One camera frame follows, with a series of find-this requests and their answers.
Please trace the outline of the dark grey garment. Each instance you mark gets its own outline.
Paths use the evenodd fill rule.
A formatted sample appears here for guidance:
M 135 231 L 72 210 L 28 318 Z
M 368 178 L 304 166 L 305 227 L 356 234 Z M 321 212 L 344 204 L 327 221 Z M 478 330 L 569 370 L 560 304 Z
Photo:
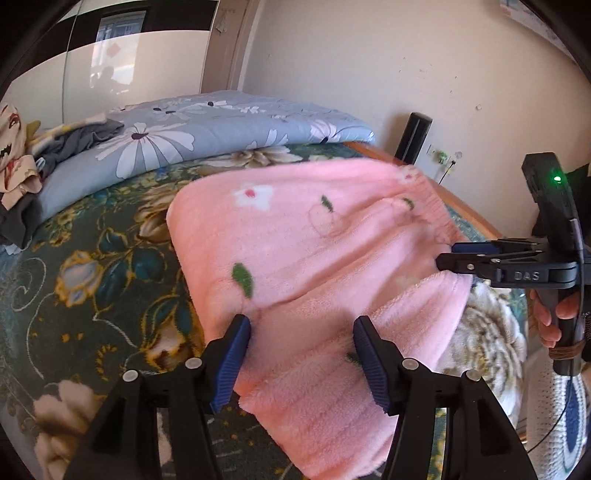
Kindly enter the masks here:
M 44 132 L 35 133 L 38 124 L 26 128 L 26 153 L 32 155 L 43 186 L 43 181 L 57 165 L 118 135 L 124 124 L 101 114 L 80 122 L 62 124 Z M 39 224 L 35 203 L 37 194 L 26 194 L 11 209 L 1 205 L 1 245 L 24 248 Z

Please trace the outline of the pink fleece garment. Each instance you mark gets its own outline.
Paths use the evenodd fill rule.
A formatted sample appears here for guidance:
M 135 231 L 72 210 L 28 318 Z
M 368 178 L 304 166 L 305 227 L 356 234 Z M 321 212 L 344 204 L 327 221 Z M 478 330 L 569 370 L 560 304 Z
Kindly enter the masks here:
M 370 159 L 228 171 L 183 187 L 166 222 L 205 339 L 237 314 L 252 323 L 242 409 L 308 478 L 381 466 L 396 421 L 370 394 L 353 322 L 434 367 L 472 286 L 437 268 L 462 235 L 429 180 Z

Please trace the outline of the wall calendar scroll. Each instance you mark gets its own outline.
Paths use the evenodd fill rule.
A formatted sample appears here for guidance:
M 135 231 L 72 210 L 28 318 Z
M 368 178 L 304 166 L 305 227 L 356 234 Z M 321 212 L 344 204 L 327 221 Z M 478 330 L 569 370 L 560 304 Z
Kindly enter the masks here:
M 565 44 L 555 32 L 522 1 L 500 0 L 499 3 L 502 12 L 510 19 L 541 36 L 556 48 L 566 51 Z

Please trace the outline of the black speaker box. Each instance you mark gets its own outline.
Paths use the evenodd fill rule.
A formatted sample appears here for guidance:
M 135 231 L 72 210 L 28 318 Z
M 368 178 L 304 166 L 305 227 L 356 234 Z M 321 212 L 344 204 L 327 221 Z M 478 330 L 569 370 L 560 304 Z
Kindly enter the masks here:
M 433 119 L 423 113 L 412 112 L 394 156 L 408 165 L 414 165 L 425 144 Z

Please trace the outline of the light blue floral quilt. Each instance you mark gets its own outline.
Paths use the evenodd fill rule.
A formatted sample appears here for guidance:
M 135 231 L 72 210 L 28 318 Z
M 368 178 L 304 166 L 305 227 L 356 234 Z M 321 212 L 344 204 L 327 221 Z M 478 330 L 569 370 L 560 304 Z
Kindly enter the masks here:
M 36 198 L 42 221 L 99 190 L 184 161 L 287 144 L 376 140 L 374 130 L 349 113 L 239 91 L 144 102 L 107 116 L 122 130 L 56 166 Z

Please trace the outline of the red white patterned garment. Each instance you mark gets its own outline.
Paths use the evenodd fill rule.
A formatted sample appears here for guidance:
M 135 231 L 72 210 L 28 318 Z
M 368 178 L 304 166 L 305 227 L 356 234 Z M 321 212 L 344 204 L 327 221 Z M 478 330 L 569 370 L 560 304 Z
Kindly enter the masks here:
M 26 194 L 37 194 L 42 182 L 32 155 L 26 153 L 26 128 L 18 110 L 1 106 L 1 205 L 11 210 Z

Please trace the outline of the white black wardrobe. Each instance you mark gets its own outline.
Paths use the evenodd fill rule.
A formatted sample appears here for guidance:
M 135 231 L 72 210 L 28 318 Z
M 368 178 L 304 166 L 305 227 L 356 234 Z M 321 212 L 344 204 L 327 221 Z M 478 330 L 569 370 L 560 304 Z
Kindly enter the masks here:
M 45 126 L 197 94 L 215 1 L 79 1 L 35 39 L 1 100 Z

